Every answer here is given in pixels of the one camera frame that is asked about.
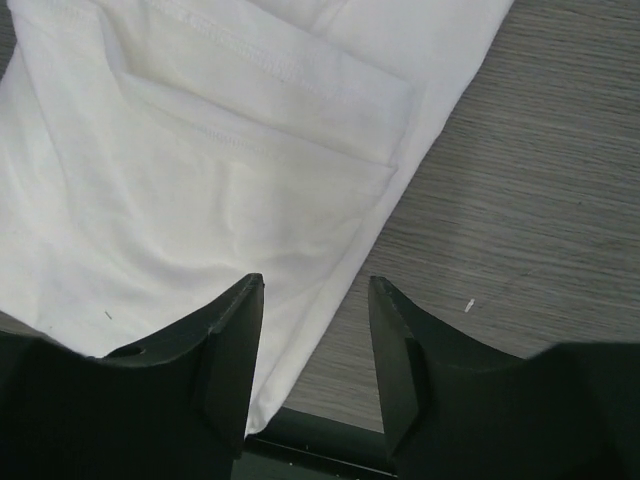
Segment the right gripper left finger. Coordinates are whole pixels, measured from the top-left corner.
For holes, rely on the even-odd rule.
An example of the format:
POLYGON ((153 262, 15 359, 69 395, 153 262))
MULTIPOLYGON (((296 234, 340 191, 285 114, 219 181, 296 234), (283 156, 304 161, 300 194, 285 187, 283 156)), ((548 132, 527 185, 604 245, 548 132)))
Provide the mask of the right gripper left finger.
POLYGON ((1 336, 5 479, 227 479, 240 456, 264 283, 249 274, 102 358, 1 336))

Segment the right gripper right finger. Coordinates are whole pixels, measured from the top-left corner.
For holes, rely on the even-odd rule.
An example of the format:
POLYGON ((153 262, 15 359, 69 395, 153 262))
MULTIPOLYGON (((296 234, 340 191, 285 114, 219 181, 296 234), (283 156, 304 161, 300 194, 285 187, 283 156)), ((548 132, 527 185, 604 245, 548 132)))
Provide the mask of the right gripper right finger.
POLYGON ((565 342, 519 358, 368 290, 389 456, 402 479, 635 479, 639 347, 565 342))

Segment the white t-shirt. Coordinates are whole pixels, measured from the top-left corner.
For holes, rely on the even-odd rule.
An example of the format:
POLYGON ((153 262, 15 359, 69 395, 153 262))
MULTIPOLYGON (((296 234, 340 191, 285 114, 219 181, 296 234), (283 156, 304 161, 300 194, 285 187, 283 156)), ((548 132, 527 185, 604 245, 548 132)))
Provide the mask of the white t-shirt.
POLYGON ((265 281, 289 395, 507 1, 11 1, 1 310, 101 357, 265 281))

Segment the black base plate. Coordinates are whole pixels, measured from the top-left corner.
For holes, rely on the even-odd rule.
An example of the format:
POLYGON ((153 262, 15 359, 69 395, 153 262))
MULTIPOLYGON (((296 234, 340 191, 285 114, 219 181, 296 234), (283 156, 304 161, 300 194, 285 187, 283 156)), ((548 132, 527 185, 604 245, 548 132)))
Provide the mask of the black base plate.
POLYGON ((384 435, 325 417, 281 409, 249 436, 233 479, 394 479, 384 435))

